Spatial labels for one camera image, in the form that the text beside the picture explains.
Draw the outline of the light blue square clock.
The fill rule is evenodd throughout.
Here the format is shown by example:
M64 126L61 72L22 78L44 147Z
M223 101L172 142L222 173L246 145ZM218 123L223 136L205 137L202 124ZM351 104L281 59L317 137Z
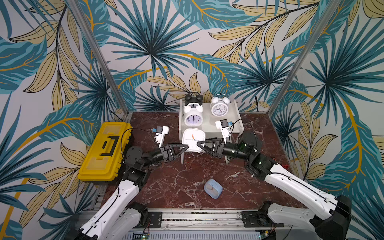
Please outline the light blue square clock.
M214 179L209 179L204 185L204 191L213 199L218 199L223 187Z

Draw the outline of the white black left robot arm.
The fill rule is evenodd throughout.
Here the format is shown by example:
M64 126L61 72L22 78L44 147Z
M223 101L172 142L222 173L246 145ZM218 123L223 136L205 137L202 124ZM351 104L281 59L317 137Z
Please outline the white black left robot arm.
M131 203L147 183L150 167L159 163L172 162L187 149L185 144L167 144L151 152L144 152L139 146L127 149L124 156L126 166L122 180L116 190L80 229L70 230L66 240L118 240L137 226L149 221L148 208Z

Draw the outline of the black twin-bell alarm clock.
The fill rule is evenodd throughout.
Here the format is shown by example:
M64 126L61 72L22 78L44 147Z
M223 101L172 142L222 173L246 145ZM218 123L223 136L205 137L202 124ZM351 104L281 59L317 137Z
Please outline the black twin-bell alarm clock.
M203 96L198 92L189 92L185 95L184 99L185 106L187 106L188 104L202 105L204 100Z

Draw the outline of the aluminium corner post right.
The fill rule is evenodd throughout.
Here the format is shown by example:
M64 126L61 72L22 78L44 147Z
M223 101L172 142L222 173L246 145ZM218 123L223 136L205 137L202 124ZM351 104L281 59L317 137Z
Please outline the aluminium corner post right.
M271 105L270 109L268 110L269 117L272 117L273 114L276 112L276 109L279 105L279 102L284 97L285 92L287 91L288 87L290 86L291 82L293 81L294 77L296 76L298 70L300 69L301 65L303 64L304 60L306 59L307 55L310 53L312 48L314 47L317 40L322 35L323 30L326 28L328 22L332 18L334 12L336 11L337 7L341 3L341 0L337 1L330 1L330 3L325 8L324 14L319 18L319 22L315 25L313 33L309 36L306 44L304 45L303 50L300 52L297 60L295 61L292 69L290 70L285 82L281 85L281 88L276 95L273 104Z

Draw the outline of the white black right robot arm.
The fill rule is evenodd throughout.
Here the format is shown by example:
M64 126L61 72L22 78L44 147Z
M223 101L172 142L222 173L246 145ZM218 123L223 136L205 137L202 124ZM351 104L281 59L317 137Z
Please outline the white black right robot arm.
M198 141L196 145L205 153L217 158L246 161L246 170L253 178L271 184L305 205L314 215L307 221L311 230L322 240L344 240L351 222L352 202L340 195L328 194L287 171L274 159L260 152L262 142L254 132L244 131L237 143L221 138Z

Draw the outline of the aluminium corner post left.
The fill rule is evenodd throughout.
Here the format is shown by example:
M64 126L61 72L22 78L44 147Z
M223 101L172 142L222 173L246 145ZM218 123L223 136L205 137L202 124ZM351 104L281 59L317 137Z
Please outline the aluminium corner post left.
M113 75L107 65L107 62L105 61L105 58L102 54L102 51L99 47L99 44L97 43L97 40L94 36L94 33L91 29L91 26L88 25L86 16L84 15L81 6L79 4L79 1L75 0L69 0L68 1L69 7L71 11L73 12L73 15L75 17L75 20L79 24L80 29L83 31L86 40L88 41L88 44L90 46L91 51L93 52L96 61L98 62L99 66L101 67L106 80L108 84L111 87L112 93L115 95L116 100L118 102L119 107L123 111L125 116L129 115L129 110L125 104L124 99L121 96L121 93L119 92L118 86L113 78Z

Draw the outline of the yellow black toolbox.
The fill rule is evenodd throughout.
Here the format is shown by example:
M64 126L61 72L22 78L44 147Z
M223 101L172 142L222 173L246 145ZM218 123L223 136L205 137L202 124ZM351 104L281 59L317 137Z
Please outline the yellow black toolbox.
M79 170L80 181L109 183L118 177L123 162L122 148L131 139L131 127L124 122L102 124Z

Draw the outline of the aluminium corner post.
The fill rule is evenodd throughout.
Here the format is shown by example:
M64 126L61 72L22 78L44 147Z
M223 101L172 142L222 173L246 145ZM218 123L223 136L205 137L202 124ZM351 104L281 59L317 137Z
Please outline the aluminium corner post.
M319 18L319 22L315 25L313 33L309 36L306 44L304 45L303 50L300 52L297 60L295 61L292 69L290 70L285 82L281 85L281 88L276 95L273 104L271 105L270 109L268 110L269 117L272 117L273 114L276 112L276 109L279 105L279 102L284 97L285 92L287 91L288 87L290 86L291 82L293 81L294 77L296 76L298 70L300 69L301 65L303 64L304 60L306 59L307 55L310 53L312 48L314 47L317 40L322 35L323 30L326 28L328 22L332 18L334 12L336 11L337 7L341 3L341 0L337 1L330 1L330 3L325 8L324 14Z
M68 1L69 7L71 11L73 12L73 15L75 17L75 20L79 24L80 29L83 31L86 40L88 41L88 44L90 46L91 51L93 52L96 61L98 62L99 66L101 67L106 80L108 84L111 87L112 93L115 95L116 100L118 102L119 107L123 111L125 116L129 115L129 110L125 104L124 99L121 96L121 93L119 92L118 86L113 78L113 75L107 65L107 62L105 61L105 58L102 54L102 51L99 47L99 44L97 43L97 40L94 36L94 33L91 29L91 26L88 25L86 16L84 15L81 6L79 4L79 1L75 0L69 0Z

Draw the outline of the white square alarm clock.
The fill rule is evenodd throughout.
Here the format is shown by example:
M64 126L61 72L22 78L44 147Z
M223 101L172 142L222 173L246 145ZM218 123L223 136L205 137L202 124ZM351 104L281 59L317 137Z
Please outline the white square alarm clock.
M200 153L202 149L197 146L197 142L205 140L205 132L197 128L186 129L182 136L182 144L188 145L187 152Z

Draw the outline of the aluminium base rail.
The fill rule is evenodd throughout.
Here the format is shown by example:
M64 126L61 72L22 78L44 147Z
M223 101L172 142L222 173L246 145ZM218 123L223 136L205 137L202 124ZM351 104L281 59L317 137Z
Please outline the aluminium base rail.
M92 211L81 214L66 240L318 240L307 209L126 209L112 226Z

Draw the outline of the white twin-bell alarm clock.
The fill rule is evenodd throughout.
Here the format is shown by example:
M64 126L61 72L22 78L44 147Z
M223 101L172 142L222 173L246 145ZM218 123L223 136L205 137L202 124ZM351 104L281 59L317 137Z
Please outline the white twin-bell alarm clock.
M199 127L202 125L203 118L203 105L198 103L190 103L183 107L184 123L188 127Z

